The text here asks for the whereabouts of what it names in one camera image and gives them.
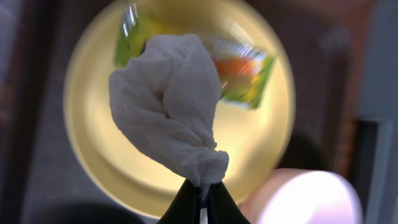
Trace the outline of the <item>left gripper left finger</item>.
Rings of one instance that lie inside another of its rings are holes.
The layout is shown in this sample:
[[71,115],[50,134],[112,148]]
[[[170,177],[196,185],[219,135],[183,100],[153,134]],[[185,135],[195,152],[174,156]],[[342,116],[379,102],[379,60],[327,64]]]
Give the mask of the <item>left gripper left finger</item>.
[[201,190],[186,179],[157,224],[199,224]]

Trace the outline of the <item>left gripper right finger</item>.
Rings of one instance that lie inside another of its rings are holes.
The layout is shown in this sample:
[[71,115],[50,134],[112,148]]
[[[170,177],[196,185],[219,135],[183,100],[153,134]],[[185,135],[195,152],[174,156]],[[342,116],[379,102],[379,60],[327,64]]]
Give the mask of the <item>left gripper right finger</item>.
[[250,224],[222,182],[209,188],[206,209],[209,224]]

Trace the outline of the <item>blue bowl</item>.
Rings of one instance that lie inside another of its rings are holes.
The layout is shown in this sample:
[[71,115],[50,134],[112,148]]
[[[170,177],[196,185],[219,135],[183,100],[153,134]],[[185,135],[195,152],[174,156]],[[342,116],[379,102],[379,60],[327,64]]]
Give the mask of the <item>blue bowl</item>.
[[71,203],[46,209],[36,215],[36,224],[144,224],[138,216],[103,203]]

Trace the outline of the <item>white napkin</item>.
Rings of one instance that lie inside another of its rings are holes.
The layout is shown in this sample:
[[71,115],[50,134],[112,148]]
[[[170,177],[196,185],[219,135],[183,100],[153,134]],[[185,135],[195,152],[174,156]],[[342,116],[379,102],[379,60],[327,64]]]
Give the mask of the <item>white napkin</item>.
[[213,122],[221,89],[197,35],[156,35],[144,52],[109,76],[111,115],[138,151],[207,195],[228,168]]

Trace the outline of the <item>pink bowl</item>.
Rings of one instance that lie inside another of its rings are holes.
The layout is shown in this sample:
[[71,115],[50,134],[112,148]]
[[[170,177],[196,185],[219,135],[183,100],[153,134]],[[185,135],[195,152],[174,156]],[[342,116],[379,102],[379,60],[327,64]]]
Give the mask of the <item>pink bowl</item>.
[[336,173],[320,170],[276,169],[239,209],[250,223],[364,222],[353,186]]

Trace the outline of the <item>green snack wrapper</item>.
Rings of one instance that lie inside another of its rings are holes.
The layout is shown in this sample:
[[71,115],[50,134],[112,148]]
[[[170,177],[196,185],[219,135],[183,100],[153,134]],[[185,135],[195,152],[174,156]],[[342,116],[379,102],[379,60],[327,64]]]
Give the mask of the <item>green snack wrapper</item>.
[[275,57],[233,34],[235,25],[224,21],[211,1],[126,1],[114,64],[125,67],[145,50],[155,35],[197,35],[211,55],[218,72],[221,98],[255,110]]

